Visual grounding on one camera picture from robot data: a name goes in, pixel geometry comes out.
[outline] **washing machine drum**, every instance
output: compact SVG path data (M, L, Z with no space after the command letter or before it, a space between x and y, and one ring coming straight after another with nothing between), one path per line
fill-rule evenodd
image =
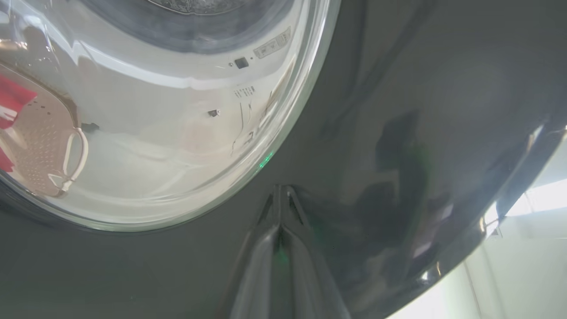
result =
M329 1L0 0L3 183L104 230L219 205L299 116Z
M254 42L293 5L293 0L81 1L142 41L197 53L225 52Z

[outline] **sticker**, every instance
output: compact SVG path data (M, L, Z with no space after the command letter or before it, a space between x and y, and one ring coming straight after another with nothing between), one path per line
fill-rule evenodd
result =
M262 45L261 47L254 50L254 54L258 58L264 58L280 49L285 47L289 39L291 38L291 27L288 27L286 31L282 34L278 35L277 37L269 40L267 43Z
M234 90L234 95L236 95L236 97L240 99L248 96L253 96L255 92L256 89L254 89L253 86L247 86L242 89Z

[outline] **washing machine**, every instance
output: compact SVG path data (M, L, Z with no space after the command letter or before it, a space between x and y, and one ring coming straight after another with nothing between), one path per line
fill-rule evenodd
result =
M564 139L566 14L0 0L0 314L388 317Z

